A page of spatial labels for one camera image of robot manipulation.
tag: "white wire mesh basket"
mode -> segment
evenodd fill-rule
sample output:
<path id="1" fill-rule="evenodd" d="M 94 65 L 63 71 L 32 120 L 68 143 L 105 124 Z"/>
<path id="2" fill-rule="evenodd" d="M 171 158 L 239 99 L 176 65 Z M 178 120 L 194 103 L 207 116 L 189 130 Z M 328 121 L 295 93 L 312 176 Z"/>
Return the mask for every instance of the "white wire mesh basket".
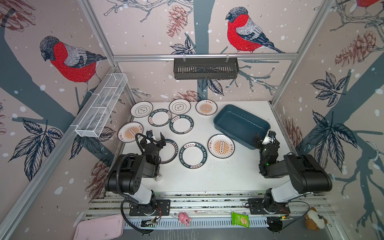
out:
<path id="1" fill-rule="evenodd" d="M 76 127 L 80 137 L 99 137 L 122 93 L 127 76 L 113 73 Z"/>

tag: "white tabletop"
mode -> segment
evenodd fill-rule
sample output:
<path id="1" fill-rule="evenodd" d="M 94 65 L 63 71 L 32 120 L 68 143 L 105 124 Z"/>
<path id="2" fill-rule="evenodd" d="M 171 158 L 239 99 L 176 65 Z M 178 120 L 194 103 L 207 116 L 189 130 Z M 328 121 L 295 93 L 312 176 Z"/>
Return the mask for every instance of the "white tabletop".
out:
<path id="1" fill-rule="evenodd" d="M 144 134 L 147 130 L 153 130 L 156 139 L 160 139 L 160 132 L 165 138 L 174 140 L 179 150 L 188 142 L 201 143 L 208 152 L 206 163 L 197 169 L 184 167 L 179 156 L 167 164 L 160 165 L 162 179 L 156 182 L 152 178 L 142 178 L 142 184 L 155 192 L 167 193 L 231 193 L 231 192 L 250 192 L 267 190 L 268 188 L 279 186 L 289 180 L 288 176 L 277 179 L 265 179 L 259 173 L 258 164 L 260 162 L 259 150 L 250 150 L 240 143 L 234 141 L 235 152 L 226 159 L 214 157 L 208 150 L 207 143 L 210 137 L 221 133 L 215 129 L 213 119 L 220 110 L 227 104 L 242 108 L 264 120 L 271 125 L 271 130 L 276 132 L 276 138 L 280 142 L 277 160 L 283 160 L 283 155 L 290 152 L 287 142 L 278 126 L 278 123 L 270 109 L 267 101 L 236 101 L 236 102 L 216 102 L 218 110 L 211 116 L 199 114 L 195 105 L 191 102 L 191 109 L 185 115 L 190 116 L 194 121 L 193 129 L 186 134 L 175 134 L 169 129 L 169 124 L 163 127 L 151 126 L 148 116 L 135 118 L 144 127 Z M 168 109 L 169 103 L 152 103 L 153 110 L 159 108 Z M 140 150 L 136 142 L 127 143 L 124 146 L 123 154 L 139 153 Z"/>

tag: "pink case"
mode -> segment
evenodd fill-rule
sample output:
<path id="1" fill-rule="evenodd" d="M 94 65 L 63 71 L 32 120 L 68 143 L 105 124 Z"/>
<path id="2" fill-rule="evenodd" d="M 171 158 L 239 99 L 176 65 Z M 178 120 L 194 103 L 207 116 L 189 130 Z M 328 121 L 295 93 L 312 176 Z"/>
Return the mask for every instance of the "pink case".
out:
<path id="1" fill-rule="evenodd" d="M 124 219 L 121 214 L 80 222 L 73 240 L 110 240 L 122 235 Z"/>

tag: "plate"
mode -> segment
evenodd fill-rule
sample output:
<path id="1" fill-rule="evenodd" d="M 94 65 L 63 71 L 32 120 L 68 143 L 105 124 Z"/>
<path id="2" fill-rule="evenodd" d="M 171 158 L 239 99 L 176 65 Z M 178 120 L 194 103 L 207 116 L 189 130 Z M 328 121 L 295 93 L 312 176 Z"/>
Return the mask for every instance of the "plate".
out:
<path id="1" fill-rule="evenodd" d="M 121 142 L 135 141 L 136 133 L 143 133 L 144 128 L 139 122 L 129 122 L 122 126 L 118 132 L 118 139 Z"/>
<path id="2" fill-rule="evenodd" d="M 191 103 L 185 99 L 176 99 L 169 104 L 169 110 L 176 115 L 185 114 L 191 109 Z"/>
<path id="3" fill-rule="evenodd" d="M 148 122 L 154 127 L 167 125 L 172 118 L 172 113 L 165 108 L 156 109 L 148 117 Z"/>
<path id="4" fill-rule="evenodd" d="M 198 142 L 189 142 L 180 149 L 179 159 L 184 167 L 196 169 L 207 161 L 207 150 Z"/>
<path id="5" fill-rule="evenodd" d="M 163 147 L 163 149 L 159 152 L 161 164 L 166 164 L 171 162 L 177 154 L 179 153 L 179 147 L 177 146 L 176 142 L 166 138 L 166 145 Z"/>
<path id="6" fill-rule="evenodd" d="M 235 152 L 235 144 L 228 136 L 216 134 L 208 140 L 208 150 L 215 157 L 227 158 Z"/>
<path id="7" fill-rule="evenodd" d="M 131 108 L 131 114 L 135 118 L 143 118 L 150 114 L 153 110 L 153 105 L 150 102 L 139 102 Z"/>
<path id="8" fill-rule="evenodd" d="M 217 111 L 217 105 L 211 100 L 201 100 L 196 103 L 196 111 L 201 115 L 212 115 Z"/>
<path id="9" fill-rule="evenodd" d="M 176 134 L 185 134 L 190 132 L 193 128 L 193 120 L 190 116 L 187 115 L 178 115 L 169 123 L 169 128 L 172 132 Z"/>

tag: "plush toy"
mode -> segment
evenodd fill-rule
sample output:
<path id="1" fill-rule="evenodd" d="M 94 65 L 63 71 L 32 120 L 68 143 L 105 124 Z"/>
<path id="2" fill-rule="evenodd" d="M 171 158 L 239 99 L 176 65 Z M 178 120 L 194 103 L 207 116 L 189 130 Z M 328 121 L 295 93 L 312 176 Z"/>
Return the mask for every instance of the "plush toy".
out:
<path id="1" fill-rule="evenodd" d="M 185 223 L 185 225 L 188 227 L 189 226 L 189 222 L 191 222 L 191 218 L 188 217 L 187 213 L 186 212 L 181 212 L 179 213 L 179 221 L 181 223 Z"/>
<path id="2" fill-rule="evenodd" d="M 328 224 L 328 221 L 323 217 L 317 214 L 317 211 L 314 207 L 311 207 L 307 214 L 305 214 L 305 225 L 311 230 L 319 230 L 325 228 L 325 225 Z"/>

